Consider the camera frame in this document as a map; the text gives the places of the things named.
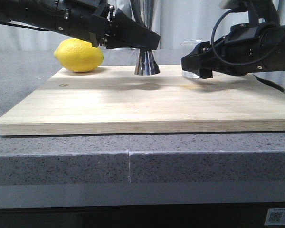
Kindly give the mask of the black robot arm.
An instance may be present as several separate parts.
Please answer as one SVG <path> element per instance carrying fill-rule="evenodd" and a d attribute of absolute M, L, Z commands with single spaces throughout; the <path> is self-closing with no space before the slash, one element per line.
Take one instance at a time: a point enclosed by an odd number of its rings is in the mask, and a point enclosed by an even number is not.
<path fill-rule="evenodd" d="M 106 0 L 0 0 L 0 24 L 53 31 L 107 49 L 156 50 L 160 36 Z"/>
<path fill-rule="evenodd" d="M 231 76 L 248 73 L 285 71 L 285 25 L 270 0 L 223 0 L 225 12 L 216 22 L 209 42 L 198 43 L 181 59 L 182 70 L 199 78 L 213 72 Z M 230 33 L 215 40 L 220 22 L 230 13 L 248 13 L 248 22 L 230 28 Z"/>

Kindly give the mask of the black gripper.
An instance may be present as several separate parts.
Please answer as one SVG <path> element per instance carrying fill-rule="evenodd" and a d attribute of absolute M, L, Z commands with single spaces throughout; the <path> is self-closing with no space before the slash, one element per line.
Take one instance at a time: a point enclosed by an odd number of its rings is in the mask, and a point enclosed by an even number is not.
<path fill-rule="evenodd" d="M 106 0 L 60 0 L 59 33 L 107 49 L 138 48 L 156 50 L 160 35 L 149 30 L 117 9 Z"/>
<path fill-rule="evenodd" d="M 208 79 L 217 71 L 232 76 L 264 72 L 262 37 L 266 24 L 251 27 L 248 23 L 231 27 L 230 33 L 215 42 L 183 41 L 187 54 L 181 58 L 182 76 L 187 79 Z"/>

